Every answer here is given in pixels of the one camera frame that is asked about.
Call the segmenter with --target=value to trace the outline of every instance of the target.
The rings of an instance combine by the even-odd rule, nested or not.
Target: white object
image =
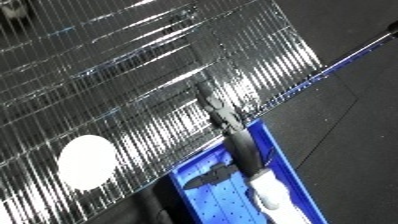
[[[78,137],[65,146],[58,159],[59,177],[75,189],[99,187],[112,176],[115,154],[115,147],[103,137]]]
[[[249,181],[253,202],[276,224],[311,224],[290,199],[289,190],[270,169],[264,169]]]
[[[10,215],[8,214],[3,202],[0,200],[0,223],[1,224],[13,224]]]
[[[16,1],[20,3],[18,8],[9,6],[9,4],[13,4]],[[28,6],[22,0],[11,0],[8,4],[1,6],[1,11],[7,19],[22,19],[28,15]]]

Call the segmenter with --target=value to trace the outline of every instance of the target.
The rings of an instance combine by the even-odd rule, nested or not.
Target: blue tray
[[[256,120],[248,129],[264,158],[272,148],[276,150],[269,166],[290,190],[293,203],[312,223],[327,223],[264,123]],[[208,172],[212,165],[220,162],[229,164],[231,161],[231,156],[223,144],[219,143],[179,165],[170,176],[196,223],[267,223],[265,216],[247,198],[248,188],[240,172],[217,185],[207,184],[196,189],[183,190],[186,182]]]

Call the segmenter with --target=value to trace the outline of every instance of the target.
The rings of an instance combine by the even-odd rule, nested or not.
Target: white ball
[[[0,202],[0,223],[13,224],[10,214],[7,212],[6,208],[4,207],[3,202]]]
[[[91,190],[112,176],[116,163],[116,149],[111,142],[100,136],[84,135],[62,150],[59,177],[72,188]]]

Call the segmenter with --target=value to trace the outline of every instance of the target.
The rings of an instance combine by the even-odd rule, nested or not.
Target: silver reflective sheet
[[[196,83],[255,115],[320,68],[271,0],[14,1],[29,16],[0,1],[1,223],[84,222],[216,139]],[[57,159],[86,134],[118,164],[78,191]]]

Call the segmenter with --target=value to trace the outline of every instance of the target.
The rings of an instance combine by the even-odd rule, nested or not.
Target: black floor
[[[324,62],[398,19],[396,0],[277,2]],[[397,85],[398,41],[264,116],[330,223],[398,223]],[[168,192],[163,194],[175,199],[175,192]],[[106,217],[151,223],[161,206],[132,218],[148,198],[127,199],[126,207],[107,211],[103,223],[109,223]],[[169,206],[171,216],[186,212],[178,203]]]

